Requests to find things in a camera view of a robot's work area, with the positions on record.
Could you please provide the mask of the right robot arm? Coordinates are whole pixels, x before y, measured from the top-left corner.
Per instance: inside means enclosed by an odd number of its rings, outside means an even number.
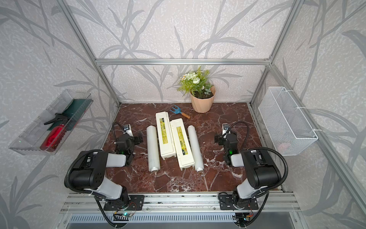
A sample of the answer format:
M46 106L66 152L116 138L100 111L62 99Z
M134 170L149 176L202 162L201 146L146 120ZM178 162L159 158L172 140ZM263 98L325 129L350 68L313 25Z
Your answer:
M216 135L214 141L223 146L225 162L243 167L246 179L232 194L218 194L221 210L259 210L257 199L281 186L288 177L288 164L276 150L266 147L238 150L237 135Z

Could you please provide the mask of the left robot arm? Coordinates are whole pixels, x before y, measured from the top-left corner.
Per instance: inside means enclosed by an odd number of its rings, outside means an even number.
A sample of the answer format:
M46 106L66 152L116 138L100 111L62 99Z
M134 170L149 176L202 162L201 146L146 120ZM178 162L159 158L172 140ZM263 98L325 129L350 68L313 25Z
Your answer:
M125 186L105 176L106 168L124 167L133 153L114 154L102 149L82 151L72 162L64 178L64 185L77 193L94 196L98 203L105 202L104 211L141 211L143 195L129 195Z

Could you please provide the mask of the white wrap dispenser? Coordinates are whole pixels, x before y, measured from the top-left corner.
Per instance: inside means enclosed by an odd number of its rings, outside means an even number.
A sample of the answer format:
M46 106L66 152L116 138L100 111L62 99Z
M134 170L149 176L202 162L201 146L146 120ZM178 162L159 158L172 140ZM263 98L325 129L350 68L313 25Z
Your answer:
M195 164L188 136L181 118L170 121L173 142L178 158L179 168L182 171Z
M176 157L176 150L167 112L156 113L157 132L159 140L160 154L163 160Z

